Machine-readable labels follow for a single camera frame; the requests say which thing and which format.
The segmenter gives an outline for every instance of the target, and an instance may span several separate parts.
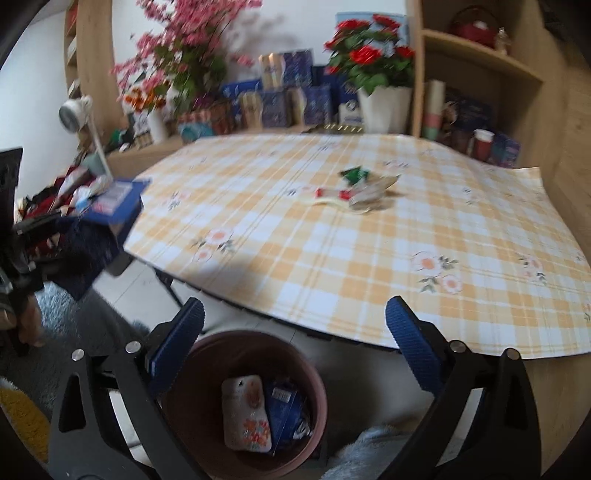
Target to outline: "brown trash can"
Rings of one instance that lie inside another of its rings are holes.
[[[308,398],[313,434],[275,456],[227,448],[223,441],[222,382],[244,375],[290,377]],[[271,479],[295,470],[319,445],[328,416],[326,391],[314,366],[283,340],[247,330],[198,340],[164,397],[163,410],[197,463],[210,475],[225,480]]]

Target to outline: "cup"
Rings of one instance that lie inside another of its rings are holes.
[[[474,130],[473,158],[480,161],[488,161],[488,158],[491,156],[492,140],[494,138],[495,134],[493,132],[480,128]]]

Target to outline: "blue box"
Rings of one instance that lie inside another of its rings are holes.
[[[262,90],[262,80],[246,80],[244,82],[227,83],[222,85],[222,95],[232,102],[232,113],[237,125],[243,126],[242,109],[239,96],[244,92],[257,92]]]
[[[489,163],[498,167],[515,168],[521,144],[504,133],[497,132],[492,141]]]
[[[291,102],[286,89],[263,90],[261,122],[264,128],[286,128],[293,124]]]
[[[464,132],[473,132],[478,128],[490,130],[492,122],[490,105],[467,96],[462,96],[459,104],[459,114],[454,124],[455,130]]]
[[[332,123],[333,107],[330,85],[302,87],[305,98],[304,124],[326,125]]]
[[[312,65],[314,63],[311,50],[288,51],[283,56],[283,85],[312,85]]]

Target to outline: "white floor tile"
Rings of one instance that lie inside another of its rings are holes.
[[[195,297],[203,303],[205,308],[204,335],[226,330],[251,330],[262,320],[257,315],[232,307],[182,282],[175,280],[173,289],[183,302],[190,297]]]
[[[138,260],[131,262],[129,267],[119,277],[113,277],[107,272],[101,273],[93,284],[93,288],[109,304],[114,305],[121,295],[148,267]]]
[[[397,352],[321,340],[303,332],[296,332],[291,344],[316,366],[324,381],[330,450],[354,441],[369,427],[422,418],[433,400]]]
[[[268,333],[290,343],[296,334],[296,329],[285,323],[264,319],[255,328],[258,332]]]
[[[151,268],[145,268],[113,306],[127,321],[139,320],[150,330],[172,320],[179,310]]]

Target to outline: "orange flowers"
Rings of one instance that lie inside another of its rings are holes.
[[[155,108],[162,108],[166,105],[166,98],[163,95],[157,95],[154,89],[148,92],[148,95],[144,95],[142,90],[138,87],[131,89],[131,93],[126,94],[123,97],[125,103],[131,105],[136,113],[140,113],[144,110],[152,111]]]

